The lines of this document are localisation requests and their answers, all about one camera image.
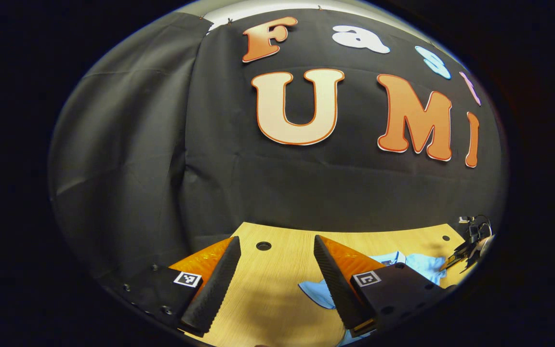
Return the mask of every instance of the blue cloth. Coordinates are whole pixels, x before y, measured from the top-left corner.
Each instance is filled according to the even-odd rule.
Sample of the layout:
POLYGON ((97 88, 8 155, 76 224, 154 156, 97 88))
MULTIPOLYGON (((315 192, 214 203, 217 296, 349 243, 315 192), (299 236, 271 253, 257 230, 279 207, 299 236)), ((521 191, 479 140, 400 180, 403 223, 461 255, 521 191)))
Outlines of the blue cloth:
MULTIPOLYGON (((438 271, 441 266, 445 263, 444 257, 429 257, 423 254, 410 254, 407 257, 402 252, 393 252, 384 255, 375 255, 370 257, 377 262, 385 266, 393 265, 396 262, 403 262, 408 265, 412 270, 415 270, 419 274, 423 275, 426 279, 434 282, 436 285, 440 285, 440 279, 447 276, 447 270, 438 271)), ((312 301, 326 309, 335 309, 335 304, 331 298, 331 293, 324 280, 320 282, 310 282, 305 281, 299 283, 299 288, 310 298, 312 301)), ((349 330, 346 330, 344 338, 337 345, 341 347, 348 345, 348 343, 354 342, 356 340, 361 340, 367 336, 370 336, 372 332, 367 334, 362 334, 353 338, 349 330)))

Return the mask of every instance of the orange letter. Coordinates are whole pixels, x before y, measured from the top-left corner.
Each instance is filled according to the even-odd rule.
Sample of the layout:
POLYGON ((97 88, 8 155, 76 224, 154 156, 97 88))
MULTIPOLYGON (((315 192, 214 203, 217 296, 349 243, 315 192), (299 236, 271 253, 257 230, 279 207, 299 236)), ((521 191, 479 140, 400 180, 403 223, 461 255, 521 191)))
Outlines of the orange letter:
POLYGON ((271 140, 285 145, 312 145, 326 139, 337 122, 337 82, 344 73, 332 68, 317 68, 304 74, 314 83, 314 117, 307 124, 293 124, 286 118, 286 85, 292 81, 288 72, 269 72, 251 81, 258 93, 258 127, 271 140))
POLYGON ((419 101, 410 83, 402 77, 378 75, 378 82, 387 89, 389 113, 387 131, 378 138, 378 147, 384 151, 402 153, 408 149, 404 135, 404 121, 410 131, 410 139, 416 153, 421 153, 434 131, 427 155, 435 160, 451 159, 451 101, 432 92, 427 106, 419 101))
POLYGON ((467 112, 466 116, 471 124, 471 145, 466 156, 466 166, 476 167, 476 151, 478 150, 478 119, 471 112, 467 112))
POLYGON ((271 39, 282 42, 288 37, 285 26, 294 26, 297 20, 293 17, 284 17, 260 26, 251 27, 243 32, 247 35, 247 53, 243 56, 243 62, 252 62, 257 59, 268 57, 279 51, 278 46, 271 46, 271 39))

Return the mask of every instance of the cutout letter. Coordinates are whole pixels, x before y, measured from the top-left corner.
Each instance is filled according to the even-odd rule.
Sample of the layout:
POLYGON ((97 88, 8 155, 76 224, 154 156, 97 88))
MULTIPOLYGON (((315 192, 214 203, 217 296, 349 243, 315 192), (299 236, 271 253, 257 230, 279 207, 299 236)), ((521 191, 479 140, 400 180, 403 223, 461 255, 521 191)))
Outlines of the cutout letter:
POLYGON ((402 77, 381 74, 377 79, 387 89, 389 104, 387 131, 378 138, 378 147, 384 151, 405 152, 408 149, 408 141, 404 134, 406 122, 416 153, 421 153, 425 143, 432 136, 432 143, 427 147, 427 155, 435 160, 449 161, 451 101, 439 92, 432 92, 427 106, 423 109, 412 86, 402 77))
POLYGON ((466 81, 468 88, 471 90, 472 97, 474 97, 474 100, 476 101, 476 103, 478 103, 478 105, 481 106, 481 101, 478 98, 478 96, 476 96, 476 93, 474 92, 474 86, 472 85, 472 82, 468 79, 468 77, 466 77, 465 73, 460 71, 460 75, 464 77, 464 81, 466 81))
POLYGON ((420 46, 414 46, 414 49, 416 49, 420 55, 423 55, 423 58, 425 58, 423 61, 427 64, 427 66, 429 66, 429 68, 432 69, 432 71, 448 80, 451 79, 451 73, 449 73, 449 70, 445 68, 445 63, 440 60, 438 55, 420 46))
POLYGON ((247 53, 243 56, 243 62, 252 62, 279 52, 279 46, 271 46, 271 39, 282 42, 288 37, 285 26, 294 26, 297 20, 293 17, 284 17, 271 22, 251 27, 243 33, 247 35, 247 53))
POLYGON ((478 150, 478 119, 471 112, 467 112, 466 116, 471 124, 471 144, 468 148, 466 156, 466 166, 476 167, 476 152, 478 150))
POLYGON ((353 48, 368 48, 376 53, 389 53, 391 49, 385 46, 381 39, 372 31, 351 26, 336 26, 333 30, 333 41, 353 48))
POLYGON ((270 72, 254 77, 258 127, 271 140, 285 145, 312 145, 326 139, 337 121, 337 82, 344 73, 332 68, 317 68, 304 74, 314 83, 315 112, 307 124, 293 124, 286 118, 286 85, 292 81, 288 72, 270 72))

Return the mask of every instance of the table surface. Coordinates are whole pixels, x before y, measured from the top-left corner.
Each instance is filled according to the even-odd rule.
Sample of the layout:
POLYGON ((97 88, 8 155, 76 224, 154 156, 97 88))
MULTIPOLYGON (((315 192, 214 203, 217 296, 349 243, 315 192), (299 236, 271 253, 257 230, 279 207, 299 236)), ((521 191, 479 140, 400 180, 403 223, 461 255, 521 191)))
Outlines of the table surface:
MULTIPOLYGON (((449 257, 464 240, 449 225, 364 233, 293 230, 243 223, 234 233, 241 258, 211 330, 203 338, 217 347, 334 347, 345 328, 337 310, 325 309, 302 292, 303 281, 321 281, 314 258, 314 236, 322 235, 365 255, 400 251, 449 257), (271 243, 260 251, 256 244, 271 243)), ((447 270, 440 286, 457 284, 465 263, 447 270)))

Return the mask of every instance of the orange soft gripper pad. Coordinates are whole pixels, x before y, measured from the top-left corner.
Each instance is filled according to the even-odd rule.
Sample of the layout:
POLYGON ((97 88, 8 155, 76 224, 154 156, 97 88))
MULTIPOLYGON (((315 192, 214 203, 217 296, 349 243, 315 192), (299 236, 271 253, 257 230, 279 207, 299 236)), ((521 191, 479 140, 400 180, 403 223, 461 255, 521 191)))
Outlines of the orange soft gripper pad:
POLYGON ((191 274, 197 274, 202 276, 202 285, 194 295, 192 300, 196 299, 198 294, 202 291, 207 281, 211 278, 213 274, 213 270, 218 265, 218 262, 224 255, 227 247, 229 246, 230 242, 233 241, 233 238, 222 240, 218 243, 214 243, 211 246, 205 248, 204 250, 200 250, 189 257, 181 259, 180 261, 174 263, 173 265, 169 266, 173 270, 179 270, 182 272, 189 272, 191 274))
POLYGON ((318 236, 327 247, 331 257, 335 260, 337 267, 344 276, 344 279, 346 279, 346 282, 350 285, 353 292, 355 292, 355 288, 350 283, 350 279, 353 275, 384 267, 383 264, 375 261, 363 253, 357 252, 350 247, 346 247, 343 244, 327 239, 326 237, 320 235, 318 236))

